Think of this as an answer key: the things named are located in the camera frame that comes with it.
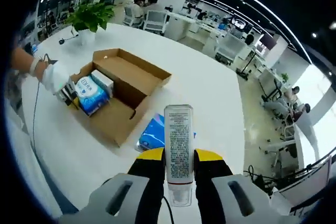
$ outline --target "potted plant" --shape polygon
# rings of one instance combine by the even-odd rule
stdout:
[[[288,79],[289,79],[287,73],[282,73],[282,74],[281,74],[281,77],[282,77],[282,79],[284,80],[284,83],[286,83],[286,82],[288,81]]]
[[[94,39],[100,26],[106,30],[107,22],[114,16],[113,6],[104,3],[81,4],[71,13],[66,23],[71,24],[78,32],[81,44]]]

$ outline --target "green plant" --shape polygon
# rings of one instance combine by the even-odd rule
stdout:
[[[66,23],[72,24],[76,31],[90,29],[98,30],[98,26],[106,30],[107,22],[114,16],[113,6],[104,3],[81,4],[78,9],[70,14]]]
[[[281,74],[281,77],[282,77],[282,79],[284,80],[284,83],[286,83],[286,82],[288,81],[288,79],[289,79],[287,73],[282,73],[282,74]]]

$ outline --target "white bottle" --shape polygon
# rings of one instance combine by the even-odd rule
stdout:
[[[164,109],[165,161],[172,206],[191,205],[194,180],[193,108],[169,105]]]

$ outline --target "white flower pot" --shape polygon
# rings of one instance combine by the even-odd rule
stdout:
[[[96,33],[89,29],[78,31],[79,43],[84,46],[92,43],[95,40]]]

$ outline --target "white package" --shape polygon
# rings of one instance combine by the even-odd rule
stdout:
[[[91,73],[91,77],[97,85],[104,89],[110,98],[113,97],[113,81],[110,78],[99,72],[97,69]]]

